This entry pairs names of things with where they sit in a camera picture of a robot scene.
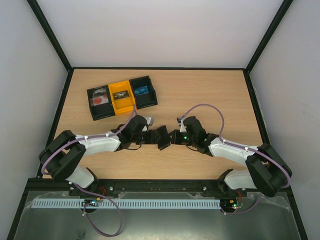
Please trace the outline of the black card holder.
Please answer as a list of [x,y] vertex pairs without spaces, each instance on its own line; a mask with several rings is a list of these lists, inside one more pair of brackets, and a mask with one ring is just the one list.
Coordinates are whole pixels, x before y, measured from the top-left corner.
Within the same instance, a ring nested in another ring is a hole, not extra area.
[[156,140],[157,147],[160,151],[171,145],[170,135],[165,125],[162,125],[156,129]]

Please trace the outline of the yellow bin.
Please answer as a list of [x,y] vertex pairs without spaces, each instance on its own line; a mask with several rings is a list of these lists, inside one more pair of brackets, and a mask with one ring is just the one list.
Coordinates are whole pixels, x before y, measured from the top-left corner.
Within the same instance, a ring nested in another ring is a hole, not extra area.
[[111,103],[116,115],[132,112],[136,104],[129,80],[108,85]]

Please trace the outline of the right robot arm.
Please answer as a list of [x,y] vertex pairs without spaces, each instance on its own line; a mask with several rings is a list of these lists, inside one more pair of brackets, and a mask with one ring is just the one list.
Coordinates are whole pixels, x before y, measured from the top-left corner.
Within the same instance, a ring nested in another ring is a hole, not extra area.
[[229,196],[237,189],[257,189],[263,195],[274,197],[290,185],[292,170],[268,143],[260,146],[227,141],[218,134],[208,133],[195,117],[178,121],[180,128],[169,133],[174,145],[194,147],[199,153],[224,158],[246,167],[245,170],[227,170],[218,183],[218,191]]

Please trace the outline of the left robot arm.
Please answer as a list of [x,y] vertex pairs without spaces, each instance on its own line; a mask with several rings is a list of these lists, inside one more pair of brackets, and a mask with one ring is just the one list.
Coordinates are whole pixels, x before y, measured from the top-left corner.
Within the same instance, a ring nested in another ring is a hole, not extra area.
[[153,118],[135,115],[125,124],[106,133],[76,135],[64,130],[38,156],[41,172],[56,182],[67,181],[82,189],[94,190],[98,178],[89,168],[79,166],[82,158],[103,153],[127,150],[131,144],[157,145],[163,150],[170,145],[166,126],[150,129]]

